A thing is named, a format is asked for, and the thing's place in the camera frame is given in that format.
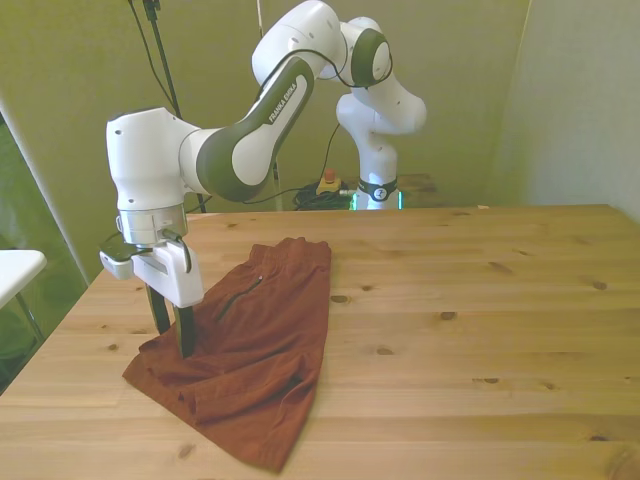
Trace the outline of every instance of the garment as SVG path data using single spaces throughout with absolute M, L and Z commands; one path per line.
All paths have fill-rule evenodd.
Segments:
M 236 458 L 280 471 L 315 395 L 327 337 L 331 250 L 303 238 L 254 245 L 176 325 L 143 344 L 124 378 Z

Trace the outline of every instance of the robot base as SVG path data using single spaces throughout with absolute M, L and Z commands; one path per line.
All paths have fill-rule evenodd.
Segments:
M 377 201 L 368 193 L 358 189 L 351 201 L 351 210 L 402 210 L 403 207 L 403 195 L 399 190 L 389 195 L 386 200 Z

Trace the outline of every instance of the wood grain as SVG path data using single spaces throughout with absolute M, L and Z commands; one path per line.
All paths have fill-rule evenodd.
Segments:
M 287 479 L 628 480 L 640 442 L 640 229 L 604 206 L 191 219 L 205 284 L 254 243 L 333 249 L 329 336 Z M 243 479 L 126 385 L 155 336 L 102 273 L 0 398 L 11 479 Z

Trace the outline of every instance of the zipper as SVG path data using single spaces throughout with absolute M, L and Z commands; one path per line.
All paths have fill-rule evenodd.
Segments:
M 244 295 L 248 295 L 249 293 L 251 293 L 261 283 L 262 283 L 262 275 L 259 276 L 258 279 L 255 282 L 253 282 L 251 286 L 249 286 L 249 288 L 247 288 L 246 290 L 243 290 L 242 292 L 238 292 L 234 294 L 229 299 L 227 304 L 224 306 L 220 314 L 218 314 L 218 316 L 216 317 L 216 323 L 220 323 L 222 321 L 222 318 L 227 314 L 227 312 L 229 311 L 231 306 L 236 302 L 236 300 L 238 300 L 240 297 L 243 297 Z

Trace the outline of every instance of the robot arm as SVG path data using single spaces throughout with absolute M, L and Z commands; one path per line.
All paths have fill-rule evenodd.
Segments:
M 338 117 L 360 151 L 365 174 L 358 194 L 375 205 L 393 201 L 395 191 L 393 182 L 381 183 L 395 179 L 396 158 L 379 135 L 416 131 L 426 118 L 424 102 L 395 79 L 380 27 L 366 18 L 340 23 L 321 1 L 307 1 L 278 21 L 252 63 L 263 89 L 234 125 L 200 129 L 164 108 L 132 112 L 107 124 L 118 229 L 140 251 L 129 258 L 103 251 L 102 262 L 118 278 L 138 276 L 180 308 L 204 295 L 195 252 L 169 238 L 187 233 L 185 193 L 232 201 L 255 196 L 317 78 L 352 87 L 339 103 Z

